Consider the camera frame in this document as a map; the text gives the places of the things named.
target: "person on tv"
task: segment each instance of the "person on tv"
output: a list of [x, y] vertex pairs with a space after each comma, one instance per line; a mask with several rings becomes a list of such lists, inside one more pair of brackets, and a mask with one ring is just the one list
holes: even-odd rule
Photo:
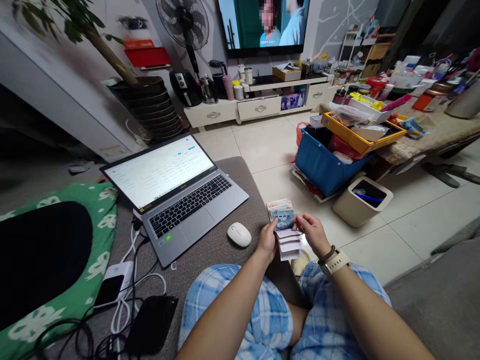
[[260, 19], [265, 32], [260, 36], [260, 47], [279, 46], [282, 33], [275, 25], [279, 14], [279, 0], [259, 0]]
[[304, 0], [286, 0], [286, 10], [290, 13], [291, 18], [281, 34], [279, 46], [303, 44], [307, 26]]

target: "white tv cabinet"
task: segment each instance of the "white tv cabinet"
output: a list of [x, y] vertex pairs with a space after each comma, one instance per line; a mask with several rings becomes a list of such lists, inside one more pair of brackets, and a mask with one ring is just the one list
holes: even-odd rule
[[242, 121], [281, 116], [311, 110], [318, 104], [331, 101], [339, 86], [330, 86], [329, 78], [312, 77], [287, 82], [276, 82], [268, 84], [250, 85], [249, 91], [261, 91], [290, 87], [296, 85], [307, 85], [304, 106], [282, 110], [281, 96], [262, 98], [250, 101], [229, 101], [220, 99], [216, 104], [201, 103], [194, 107], [184, 109], [188, 121], [193, 128], [199, 128], [200, 132], [205, 131], [205, 125], [221, 123], [229, 120], [236, 120], [238, 124]]

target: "blue checkered pants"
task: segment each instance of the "blue checkered pants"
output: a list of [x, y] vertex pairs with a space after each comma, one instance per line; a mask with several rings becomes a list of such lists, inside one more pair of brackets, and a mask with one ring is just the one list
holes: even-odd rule
[[[350, 268], [385, 302], [390, 299], [366, 268]], [[178, 341], [182, 347], [200, 316], [240, 270], [239, 265], [222, 264], [206, 268], [193, 282], [186, 296]], [[330, 279], [315, 262], [310, 262], [300, 278], [300, 287], [313, 304], [291, 359], [366, 359], [355, 339]], [[241, 342], [236, 359], [281, 359], [279, 351], [288, 347], [294, 324], [290, 308], [277, 287], [266, 277]]]

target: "plant stem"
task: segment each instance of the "plant stem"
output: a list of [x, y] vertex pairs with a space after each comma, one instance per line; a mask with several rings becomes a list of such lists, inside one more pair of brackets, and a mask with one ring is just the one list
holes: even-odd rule
[[82, 29], [83, 35], [91, 42], [91, 44], [98, 50], [98, 52], [105, 58], [112, 68], [121, 76], [125, 82], [134, 87], [139, 84], [135, 74], [127, 69], [110, 47], [99, 36], [98, 32], [89, 26], [85, 25]]

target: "person's right hand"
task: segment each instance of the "person's right hand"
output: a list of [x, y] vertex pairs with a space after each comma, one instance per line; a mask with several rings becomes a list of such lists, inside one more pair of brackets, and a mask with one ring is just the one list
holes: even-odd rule
[[295, 216], [293, 230], [299, 230], [305, 234], [306, 241], [319, 259], [327, 255], [332, 249], [320, 220], [307, 212]]

